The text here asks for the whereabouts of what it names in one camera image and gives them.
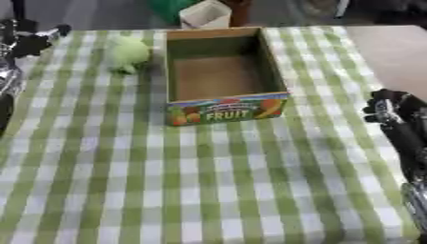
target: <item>fruit box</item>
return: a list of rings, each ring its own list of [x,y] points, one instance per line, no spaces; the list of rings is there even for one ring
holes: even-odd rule
[[[172,126],[280,116],[289,93],[261,28],[170,30]]]

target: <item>green checkered tablecloth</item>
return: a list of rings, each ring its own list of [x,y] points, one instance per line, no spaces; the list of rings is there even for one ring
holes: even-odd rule
[[[345,29],[267,29],[292,99],[275,119],[164,125],[161,58],[108,72],[119,31],[22,61],[0,144],[0,243],[403,243],[397,154],[362,120],[379,87]],[[140,36],[157,54],[162,31]]]

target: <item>green container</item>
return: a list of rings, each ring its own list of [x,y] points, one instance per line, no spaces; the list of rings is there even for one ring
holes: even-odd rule
[[[171,24],[179,23],[179,12],[200,0],[150,0],[150,7],[161,18]]]

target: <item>plush toy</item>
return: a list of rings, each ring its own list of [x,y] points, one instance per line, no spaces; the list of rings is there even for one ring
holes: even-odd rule
[[[150,48],[140,39],[130,36],[115,37],[107,50],[112,71],[136,73],[135,65],[150,59]]]

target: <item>metal robot arm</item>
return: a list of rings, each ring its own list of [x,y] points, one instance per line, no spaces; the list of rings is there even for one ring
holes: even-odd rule
[[[427,104],[402,91],[372,92],[365,120],[379,123],[400,156],[407,183],[401,192],[416,225],[427,234]]]

